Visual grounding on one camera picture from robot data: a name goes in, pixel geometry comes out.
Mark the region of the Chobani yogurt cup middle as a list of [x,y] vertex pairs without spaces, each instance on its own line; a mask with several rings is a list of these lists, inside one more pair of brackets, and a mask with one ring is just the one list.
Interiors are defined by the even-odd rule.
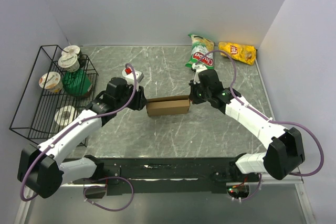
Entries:
[[76,72],[80,68],[76,54],[66,54],[61,56],[58,60],[58,65],[67,72]]

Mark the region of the Chobani yogurt cup front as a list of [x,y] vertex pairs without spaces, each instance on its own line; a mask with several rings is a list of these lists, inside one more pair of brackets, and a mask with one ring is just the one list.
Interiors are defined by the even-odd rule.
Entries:
[[39,79],[39,86],[51,93],[57,93],[63,89],[61,75],[58,72],[48,72]]

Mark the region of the brown cardboard box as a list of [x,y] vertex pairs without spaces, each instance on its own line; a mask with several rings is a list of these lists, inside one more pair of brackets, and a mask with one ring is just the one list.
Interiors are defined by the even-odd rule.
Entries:
[[187,95],[148,99],[146,111],[148,116],[187,114],[190,100]]

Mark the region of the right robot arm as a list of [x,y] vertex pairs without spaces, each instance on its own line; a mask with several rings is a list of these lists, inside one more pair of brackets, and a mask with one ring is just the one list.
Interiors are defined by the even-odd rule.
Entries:
[[263,153],[237,156],[229,169],[233,180],[239,182],[249,173],[267,173],[274,179],[282,180],[304,162],[300,131],[272,124],[270,119],[264,119],[249,109],[246,99],[238,91],[223,87],[214,69],[197,69],[189,85],[189,99],[193,104],[209,102],[244,126],[266,149]]

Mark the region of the chobani yogurt cup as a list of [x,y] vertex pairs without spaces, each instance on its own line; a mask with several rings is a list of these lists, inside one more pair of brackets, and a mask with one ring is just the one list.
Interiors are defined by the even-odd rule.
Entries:
[[51,93],[57,93],[63,89],[61,75],[58,72],[48,72],[39,79],[39,86]]
[[76,54],[66,54],[61,56],[58,60],[58,65],[67,72],[76,72],[80,68]]

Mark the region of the green Chuba snack bag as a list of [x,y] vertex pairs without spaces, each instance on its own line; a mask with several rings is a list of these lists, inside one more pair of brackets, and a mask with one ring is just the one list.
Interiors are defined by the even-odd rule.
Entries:
[[[185,64],[186,67],[191,68],[194,63],[204,56],[209,51],[213,51],[215,43],[207,38],[199,35],[189,34],[192,41],[192,50],[189,61]],[[214,54],[210,53],[201,60],[199,65],[203,64],[207,69],[214,69]]]

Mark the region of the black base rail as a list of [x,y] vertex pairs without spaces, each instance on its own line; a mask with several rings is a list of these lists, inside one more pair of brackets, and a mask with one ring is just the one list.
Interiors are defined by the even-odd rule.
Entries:
[[126,193],[227,193],[227,186],[258,182],[257,173],[241,174],[232,157],[204,158],[100,158],[104,176],[72,181],[107,187],[108,196]]

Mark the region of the green bottle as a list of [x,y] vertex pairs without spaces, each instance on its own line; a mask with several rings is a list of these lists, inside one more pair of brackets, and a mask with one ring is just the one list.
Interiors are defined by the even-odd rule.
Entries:
[[82,69],[66,72],[62,83],[64,90],[73,97],[87,98],[91,93],[92,82]]

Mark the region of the yellow Lays chips bag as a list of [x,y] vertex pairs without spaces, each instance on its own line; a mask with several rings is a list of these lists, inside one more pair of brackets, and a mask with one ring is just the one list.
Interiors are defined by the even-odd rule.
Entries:
[[253,65],[256,60],[256,48],[251,45],[242,45],[232,42],[219,42],[219,50],[225,51],[237,61],[243,62],[248,65]]

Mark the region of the white tape roll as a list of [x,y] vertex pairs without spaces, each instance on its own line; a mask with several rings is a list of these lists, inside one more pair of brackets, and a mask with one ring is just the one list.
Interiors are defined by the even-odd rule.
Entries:
[[71,106],[61,107],[54,116],[54,121],[58,126],[66,127],[77,117],[77,110]]

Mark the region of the yogurt cup rear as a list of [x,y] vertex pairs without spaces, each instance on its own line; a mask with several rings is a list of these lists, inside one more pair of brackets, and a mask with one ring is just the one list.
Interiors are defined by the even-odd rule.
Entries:
[[65,47],[62,51],[61,54],[80,54],[80,47],[76,45],[70,45]]

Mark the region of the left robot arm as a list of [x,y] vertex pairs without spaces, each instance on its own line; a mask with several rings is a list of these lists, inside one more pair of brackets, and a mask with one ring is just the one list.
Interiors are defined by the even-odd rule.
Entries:
[[87,178],[98,183],[104,176],[103,161],[92,155],[65,162],[77,145],[94,131],[103,127],[124,108],[142,110],[147,100],[139,85],[143,74],[136,72],[124,78],[114,77],[107,88],[58,134],[39,144],[22,150],[17,178],[42,198],[53,195],[68,182]]

